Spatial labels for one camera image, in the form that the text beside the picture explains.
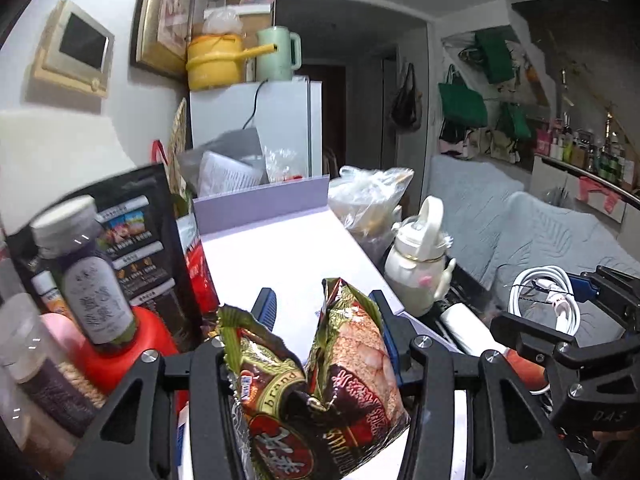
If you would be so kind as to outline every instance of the black cord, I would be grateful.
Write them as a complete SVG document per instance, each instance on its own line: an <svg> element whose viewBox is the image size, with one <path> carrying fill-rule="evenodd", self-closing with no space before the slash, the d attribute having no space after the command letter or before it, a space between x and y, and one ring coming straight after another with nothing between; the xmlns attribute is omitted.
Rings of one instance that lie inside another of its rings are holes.
<svg viewBox="0 0 640 480"><path fill-rule="evenodd" d="M254 112L251 114L251 117L249 117L246 122L244 123L244 126L242 127L243 130L245 130L247 128L247 126L249 125L249 123L251 122L251 120L255 117L255 111L256 108L258 107L258 92L260 91L260 88L262 88L262 86L268 81L268 79L265 79L264 81L262 81L259 85L258 88L255 91L255 95L254 95Z"/></svg>

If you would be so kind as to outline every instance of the mint green kettle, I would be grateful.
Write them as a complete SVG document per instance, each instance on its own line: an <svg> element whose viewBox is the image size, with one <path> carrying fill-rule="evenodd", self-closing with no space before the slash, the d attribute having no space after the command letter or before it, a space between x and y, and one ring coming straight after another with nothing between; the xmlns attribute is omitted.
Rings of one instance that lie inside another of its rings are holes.
<svg viewBox="0 0 640 480"><path fill-rule="evenodd" d="M300 36L289 32L287 27L265 28L259 30L257 36L258 46L275 43L278 50L256 60L256 80L291 81L293 73L302 66Z"/></svg>

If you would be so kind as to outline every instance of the coiled white cable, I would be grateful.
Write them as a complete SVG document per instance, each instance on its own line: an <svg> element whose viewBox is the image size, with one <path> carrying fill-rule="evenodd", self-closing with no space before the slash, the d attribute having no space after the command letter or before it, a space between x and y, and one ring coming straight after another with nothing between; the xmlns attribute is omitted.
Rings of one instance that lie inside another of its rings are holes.
<svg viewBox="0 0 640 480"><path fill-rule="evenodd" d="M520 312L520 294L523 288L530 289L532 282L538 288L548 290L546 300L553 305L556 311L556 330L568 335L575 335L580 327L580 309L574 298L574 288L569 276L563 269L557 266L533 267L521 272L513 282L509 296L509 313L522 317ZM549 391L547 385L542 390L531 392L533 395L541 395Z"/></svg>

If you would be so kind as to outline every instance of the sofa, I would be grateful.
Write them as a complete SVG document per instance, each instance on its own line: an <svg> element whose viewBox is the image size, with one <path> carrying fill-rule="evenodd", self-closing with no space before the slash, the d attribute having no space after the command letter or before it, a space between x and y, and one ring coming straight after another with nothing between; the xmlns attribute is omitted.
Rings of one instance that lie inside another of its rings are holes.
<svg viewBox="0 0 640 480"><path fill-rule="evenodd" d="M544 265L575 274L602 265L640 276L640 263L595 216L541 202L490 163L436 155L428 191L444 202L443 229L454 239L450 255L487 290L505 264L514 266L510 279L519 270ZM620 338L622 327L603 311L590 302L579 306L580 346ZM523 316L555 325L551 307L530 308Z"/></svg>

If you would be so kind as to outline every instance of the refrigerator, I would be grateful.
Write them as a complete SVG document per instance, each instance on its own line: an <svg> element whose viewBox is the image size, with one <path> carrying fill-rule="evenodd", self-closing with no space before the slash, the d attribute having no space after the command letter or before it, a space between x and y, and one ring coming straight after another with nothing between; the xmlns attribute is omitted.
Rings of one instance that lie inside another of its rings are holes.
<svg viewBox="0 0 640 480"><path fill-rule="evenodd" d="M322 175L322 83L306 79L242 83L191 92L193 147L229 130L258 130L263 150L292 150L303 176Z"/></svg>

